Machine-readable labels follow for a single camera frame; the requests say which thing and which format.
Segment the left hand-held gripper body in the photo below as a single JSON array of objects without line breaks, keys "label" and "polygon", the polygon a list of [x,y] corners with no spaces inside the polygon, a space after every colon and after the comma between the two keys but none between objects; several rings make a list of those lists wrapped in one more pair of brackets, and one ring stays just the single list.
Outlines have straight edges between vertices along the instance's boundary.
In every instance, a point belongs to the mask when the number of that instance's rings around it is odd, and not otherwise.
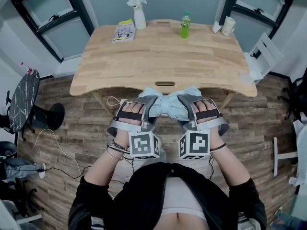
[{"label": "left hand-held gripper body", "polygon": [[128,132],[129,135],[129,149],[123,150],[118,145],[110,145],[111,148],[130,154],[131,157],[138,159],[157,159],[160,157],[160,141],[159,138],[155,135],[154,132],[141,132],[141,125],[133,125],[129,123],[120,122],[119,118],[127,118],[132,120],[142,121],[142,114],[140,113],[131,113],[122,111],[125,104],[130,104],[133,101],[123,101],[121,106],[113,117],[107,131],[108,133],[115,137],[118,130],[124,130]]}]

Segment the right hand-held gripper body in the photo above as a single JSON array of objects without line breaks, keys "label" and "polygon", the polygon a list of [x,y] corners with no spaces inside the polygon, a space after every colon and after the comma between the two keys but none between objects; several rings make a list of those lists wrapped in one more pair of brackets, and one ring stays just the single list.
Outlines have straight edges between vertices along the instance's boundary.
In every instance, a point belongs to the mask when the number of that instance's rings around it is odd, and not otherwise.
[{"label": "right hand-held gripper body", "polygon": [[229,125],[220,113],[219,109],[195,113],[197,120],[217,116],[216,119],[197,123],[198,130],[183,131],[183,136],[179,140],[180,159],[201,159],[211,153],[210,131],[217,128],[219,135],[222,136],[229,129]]}]

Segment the person's left hand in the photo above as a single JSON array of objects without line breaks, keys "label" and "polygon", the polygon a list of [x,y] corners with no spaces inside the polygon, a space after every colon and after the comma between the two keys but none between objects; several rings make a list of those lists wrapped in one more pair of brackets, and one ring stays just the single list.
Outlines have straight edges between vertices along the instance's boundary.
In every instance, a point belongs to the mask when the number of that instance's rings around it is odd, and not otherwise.
[{"label": "person's left hand", "polygon": [[[127,103],[125,106],[123,106],[122,111],[124,112],[131,112],[131,113],[140,113],[142,114],[144,110],[143,104],[133,102],[133,103]],[[120,122],[129,123],[133,125],[141,125],[141,121],[138,120],[132,120],[127,118],[119,118]]]}]

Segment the person's right hand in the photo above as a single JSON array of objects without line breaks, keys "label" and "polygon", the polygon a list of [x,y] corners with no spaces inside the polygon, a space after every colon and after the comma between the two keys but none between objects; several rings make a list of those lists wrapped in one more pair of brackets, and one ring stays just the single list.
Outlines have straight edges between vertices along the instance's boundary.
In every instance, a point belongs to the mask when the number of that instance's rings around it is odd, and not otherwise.
[{"label": "person's right hand", "polygon": [[[193,109],[194,109],[195,113],[205,112],[205,111],[210,111],[210,110],[216,110],[216,106],[214,104],[210,103],[207,100],[197,101],[193,105],[194,105]],[[197,123],[201,124],[201,123],[208,122],[208,121],[216,119],[216,118],[217,118],[217,116],[211,116],[211,117],[199,119],[199,120],[197,120]]]}]

